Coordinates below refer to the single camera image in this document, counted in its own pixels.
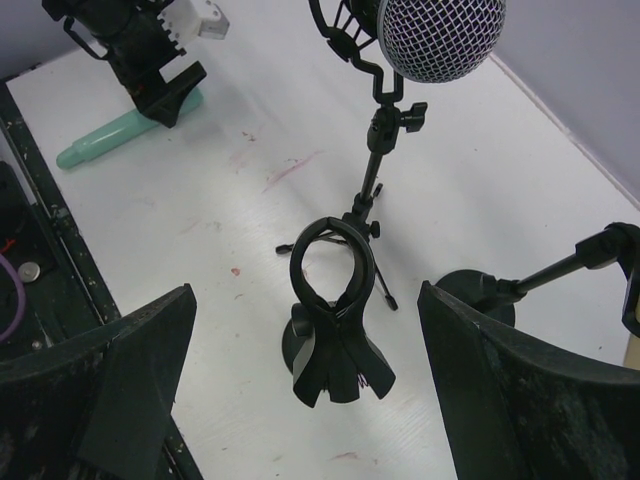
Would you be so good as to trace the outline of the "mint green microphone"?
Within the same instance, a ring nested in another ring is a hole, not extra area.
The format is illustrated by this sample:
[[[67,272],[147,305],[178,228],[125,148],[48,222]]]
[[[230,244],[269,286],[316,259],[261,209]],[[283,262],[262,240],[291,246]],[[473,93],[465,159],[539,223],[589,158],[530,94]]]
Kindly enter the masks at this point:
[[[131,110],[73,141],[57,155],[56,166],[61,170],[71,170],[159,126],[159,122],[146,118],[137,110]]]

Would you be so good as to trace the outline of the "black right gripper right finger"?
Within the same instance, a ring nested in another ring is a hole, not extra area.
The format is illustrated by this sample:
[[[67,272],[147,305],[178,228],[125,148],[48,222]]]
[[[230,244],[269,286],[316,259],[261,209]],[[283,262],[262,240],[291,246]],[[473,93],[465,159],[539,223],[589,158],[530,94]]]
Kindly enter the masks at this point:
[[[430,282],[417,305],[458,478],[638,478],[638,371],[539,340]]]

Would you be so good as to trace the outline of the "black microphone with silver grille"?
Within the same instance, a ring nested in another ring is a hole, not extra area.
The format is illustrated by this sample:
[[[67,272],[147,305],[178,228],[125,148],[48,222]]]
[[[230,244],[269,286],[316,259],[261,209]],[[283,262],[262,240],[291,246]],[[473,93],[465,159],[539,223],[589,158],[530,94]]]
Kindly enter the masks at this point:
[[[349,1],[383,56],[407,80],[441,84],[475,70],[494,50],[507,3],[500,0]]]

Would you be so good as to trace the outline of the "black round-base clip stand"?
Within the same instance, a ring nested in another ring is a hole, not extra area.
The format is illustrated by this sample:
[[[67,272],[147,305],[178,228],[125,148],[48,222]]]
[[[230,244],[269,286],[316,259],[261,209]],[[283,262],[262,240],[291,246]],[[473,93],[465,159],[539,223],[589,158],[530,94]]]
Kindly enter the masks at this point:
[[[333,302],[312,288],[302,269],[308,248],[325,233],[342,237],[354,256],[352,277]],[[363,387],[369,387],[382,399],[396,382],[391,366],[364,327],[376,269],[368,241],[356,228],[335,217],[311,223],[293,244],[289,274],[298,302],[291,308],[283,335],[283,344],[291,347],[283,351],[283,357],[291,366],[295,396],[310,408],[323,392],[331,402],[347,404],[360,398]]]

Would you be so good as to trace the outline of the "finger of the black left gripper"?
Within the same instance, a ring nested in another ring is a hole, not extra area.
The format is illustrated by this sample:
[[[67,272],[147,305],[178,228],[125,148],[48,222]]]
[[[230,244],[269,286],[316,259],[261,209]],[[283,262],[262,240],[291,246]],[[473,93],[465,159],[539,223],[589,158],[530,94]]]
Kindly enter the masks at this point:
[[[206,71],[200,62],[194,62],[169,82],[155,71],[136,85],[133,101],[144,117],[173,128],[186,98],[205,77]]]

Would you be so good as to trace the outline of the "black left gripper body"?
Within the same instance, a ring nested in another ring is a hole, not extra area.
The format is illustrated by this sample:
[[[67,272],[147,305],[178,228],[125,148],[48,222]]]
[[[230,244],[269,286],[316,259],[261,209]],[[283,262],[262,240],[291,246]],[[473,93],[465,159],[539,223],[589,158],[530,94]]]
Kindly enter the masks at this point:
[[[161,70],[180,50],[160,14],[170,1],[43,0],[41,5],[86,53],[111,66],[133,100],[142,78]]]

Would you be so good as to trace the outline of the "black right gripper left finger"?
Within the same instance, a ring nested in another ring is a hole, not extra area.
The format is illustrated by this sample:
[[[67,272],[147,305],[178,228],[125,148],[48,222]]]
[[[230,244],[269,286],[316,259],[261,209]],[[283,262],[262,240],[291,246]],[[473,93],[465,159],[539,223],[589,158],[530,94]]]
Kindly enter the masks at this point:
[[[2,478],[196,478],[171,416],[196,308],[184,284],[118,320],[2,361]]]

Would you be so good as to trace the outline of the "black tripod mic stand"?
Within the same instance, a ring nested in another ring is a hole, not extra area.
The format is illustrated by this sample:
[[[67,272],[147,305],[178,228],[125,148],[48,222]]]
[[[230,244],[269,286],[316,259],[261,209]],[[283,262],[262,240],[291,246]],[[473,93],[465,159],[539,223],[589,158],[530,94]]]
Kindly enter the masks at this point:
[[[371,119],[367,131],[369,160],[360,191],[353,200],[352,207],[342,218],[330,218],[326,225],[318,221],[318,228],[306,228],[293,244],[276,247],[278,255],[289,254],[290,278],[298,302],[292,306],[294,316],[309,315],[314,308],[322,311],[348,308],[365,292],[365,288],[380,281],[385,301],[393,311],[398,309],[380,269],[375,261],[370,240],[380,236],[377,221],[368,220],[374,201],[381,193],[383,185],[376,181],[383,158],[391,153],[397,143],[399,131],[408,133],[421,130],[425,123],[428,104],[418,102],[407,111],[397,107],[404,97],[404,79],[399,73],[393,75],[393,89],[383,90],[384,73],[380,65],[362,58],[361,52],[380,39],[377,20],[381,18],[379,1],[341,1],[338,3],[334,22],[328,24],[319,1],[309,3],[315,26],[326,40],[331,50],[356,70],[372,77],[372,96],[378,108]],[[315,242],[343,245],[354,256],[355,265],[346,291],[337,302],[328,302],[319,297],[311,288],[302,271],[302,260],[307,248]]]

